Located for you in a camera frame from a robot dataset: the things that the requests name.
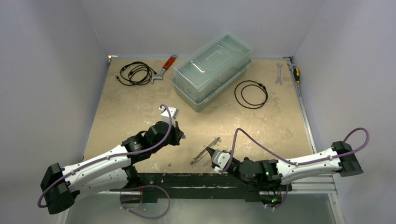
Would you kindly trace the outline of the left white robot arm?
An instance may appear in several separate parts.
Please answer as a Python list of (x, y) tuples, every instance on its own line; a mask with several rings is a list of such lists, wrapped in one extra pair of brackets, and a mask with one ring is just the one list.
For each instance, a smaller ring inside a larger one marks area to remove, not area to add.
[(183, 138), (178, 124), (158, 121), (92, 159), (64, 167), (52, 164), (41, 181), (37, 206), (57, 214), (77, 200), (102, 191), (133, 191), (149, 183), (141, 180), (134, 165), (167, 145), (178, 146)]

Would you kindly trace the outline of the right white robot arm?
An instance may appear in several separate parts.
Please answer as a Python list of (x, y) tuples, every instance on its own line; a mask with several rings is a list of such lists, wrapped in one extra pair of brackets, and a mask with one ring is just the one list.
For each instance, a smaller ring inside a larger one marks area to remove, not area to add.
[(331, 147), (316, 154), (287, 160), (272, 159), (252, 161), (248, 157), (239, 161), (230, 152), (206, 148), (211, 156), (212, 168), (219, 173), (224, 170), (246, 185), (273, 190), (296, 180), (316, 175), (338, 173), (341, 177), (362, 174), (357, 157), (351, 146), (337, 141)]

